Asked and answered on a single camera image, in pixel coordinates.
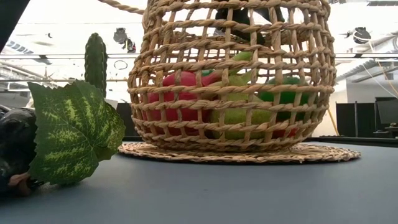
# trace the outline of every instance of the cactus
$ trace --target cactus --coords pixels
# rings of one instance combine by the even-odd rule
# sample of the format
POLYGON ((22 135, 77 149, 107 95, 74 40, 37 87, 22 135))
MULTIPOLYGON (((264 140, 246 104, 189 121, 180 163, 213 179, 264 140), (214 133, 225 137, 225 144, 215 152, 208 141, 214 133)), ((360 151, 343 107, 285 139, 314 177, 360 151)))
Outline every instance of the cactus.
POLYGON ((99 88, 106 97, 106 46, 97 33, 88 39, 85 54, 85 81, 99 88))

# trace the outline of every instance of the woven basket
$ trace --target woven basket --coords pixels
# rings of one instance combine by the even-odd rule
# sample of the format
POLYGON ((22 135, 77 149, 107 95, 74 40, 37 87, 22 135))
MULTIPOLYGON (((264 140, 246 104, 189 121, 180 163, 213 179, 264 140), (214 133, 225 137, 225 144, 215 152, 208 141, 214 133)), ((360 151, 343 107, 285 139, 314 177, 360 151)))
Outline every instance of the woven basket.
POLYGON ((128 92, 131 94, 132 119, 137 132, 149 144, 164 149, 205 151, 264 151, 290 147, 307 138, 321 123, 333 93, 336 69, 333 52, 333 37, 327 20, 330 7, 325 0, 270 0, 270 1, 181 1, 148 0, 147 9, 100 0, 119 9, 143 14, 145 30, 141 52, 129 74, 128 92), (271 24, 254 24, 253 9, 269 8, 271 24), (289 12, 285 22, 277 22, 275 8, 289 12), (207 9, 202 20, 190 20, 195 10, 207 9), (226 21, 214 20, 212 11, 228 8, 226 21), (248 8, 251 25, 231 21, 232 9, 248 8), (176 14, 189 10, 186 21, 174 21, 176 14), (293 14, 300 11, 303 22, 294 21, 293 14), (170 19, 164 21, 166 12, 170 19), (187 32, 187 27, 199 27, 203 35, 187 32), (225 36, 209 37, 214 27, 225 27, 225 36), (253 32, 251 42, 231 35, 231 30, 253 32), (264 45, 257 45, 256 32, 261 31, 264 45), (251 61, 234 62, 230 58, 241 51, 253 52, 251 61), (252 80, 246 86, 228 83, 230 69, 252 70, 252 80), (222 86, 202 86, 201 72, 206 69, 223 70, 222 86), (178 85, 181 72, 196 73, 197 85, 178 85), (256 83, 257 77, 274 78, 275 84, 256 83), (162 80, 176 73, 176 85, 162 86, 162 80), (296 75, 301 83, 310 78, 309 85, 285 85, 284 76, 296 75), (259 91, 274 94, 273 101, 253 101, 259 91), (294 102, 280 103, 283 91, 296 92, 294 102), (165 101, 166 93, 174 92, 173 100, 165 101), (179 93, 196 94, 197 98, 180 99, 179 93), (240 93, 248 100, 227 100, 227 95, 240 93), (156 94, 158 101, 149 102, 156 94), (212 100, 203 100, 205 94, 215 94, 212 100), (303 94, 308 102, 300 104, 303 94), (231 123, 231 108, 246 110, 245 121, 231 123), (152 119, 156 110, 158 119, 152 119), (175 110, 178 119, 167 117, 165 110, 175 110), (209 113, 218 112, 219 119, 209 118, 209 113), (267 110, 269 120, 252 124, 253 111, 267 110), (290 112, 290 119, 277 120, 278 113, 290 112), (194 114, 195 120, 183 119, 184 114, 194 114), (297 120, 297 113, 305 113, 297 120))

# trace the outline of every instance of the green pear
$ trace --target green pear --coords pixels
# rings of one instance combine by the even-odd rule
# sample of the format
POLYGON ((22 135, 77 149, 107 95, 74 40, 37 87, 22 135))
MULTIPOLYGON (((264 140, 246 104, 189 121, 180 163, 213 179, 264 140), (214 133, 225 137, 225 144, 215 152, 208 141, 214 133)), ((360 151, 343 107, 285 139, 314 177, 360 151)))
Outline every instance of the green pear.
MULTIPOLYGON (((247 72, 242 76, 233 75, 228 77, 230 86, 244 86, 248 84, 250 80, 251 72, 247 72)), ((230 93, 227 96, 228 101, 239 101, 239 100, 249 100, 249 94, 246 93, 230 93)), ((263 102, 258 97, 253 96, 254 102, 263 102)), ((271 117, 271 112, 267 110, 255 109, 252 110, 251 116, 251 124, 262 124, 269 122, 271 117)), ((210 115, 210 121, 212 123, 218 123, 220 118, 220 111, 213 110, 210 115)), ((225 110, 224 116, 224 124, 238 124, 246 122, 246 109, 240 108, 231 108, 225 110)), ((220 137, 220 133, 218 131, 213 131, 213 135, 215 138, 220 137)), ((259 139, 264 137, 264 132, 256 132, 251 133, 251 139, 259 139)), ((242 131, 226 131, 225 132, 226 139, 243 139, 244 132, 242 131)))

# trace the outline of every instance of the round straw mat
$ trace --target round straw mat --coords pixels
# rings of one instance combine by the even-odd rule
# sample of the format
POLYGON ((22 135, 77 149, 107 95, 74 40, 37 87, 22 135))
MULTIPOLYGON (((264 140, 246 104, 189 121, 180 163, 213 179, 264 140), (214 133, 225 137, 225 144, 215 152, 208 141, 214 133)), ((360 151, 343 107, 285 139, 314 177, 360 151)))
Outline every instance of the round straw mat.
POLYGON ((134 157, 174 162, 283 163, 334 162, 357 159, 360 152, 331 146, 298 144, 287 149, 263 152, 199 152, 161 149, 143 142, 125 143, 119 151, 134 157))

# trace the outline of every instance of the table surface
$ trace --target table surface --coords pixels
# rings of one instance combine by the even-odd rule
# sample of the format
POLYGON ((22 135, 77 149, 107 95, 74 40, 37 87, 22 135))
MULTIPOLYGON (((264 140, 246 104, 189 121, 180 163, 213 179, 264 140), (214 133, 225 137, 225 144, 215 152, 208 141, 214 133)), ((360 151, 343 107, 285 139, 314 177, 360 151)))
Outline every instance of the table surface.
POLYGON ((398 149, 333 145, 362 159, 232 166, 116 155, 76 186, 1 200, 0 223, 397 223, 398 149))

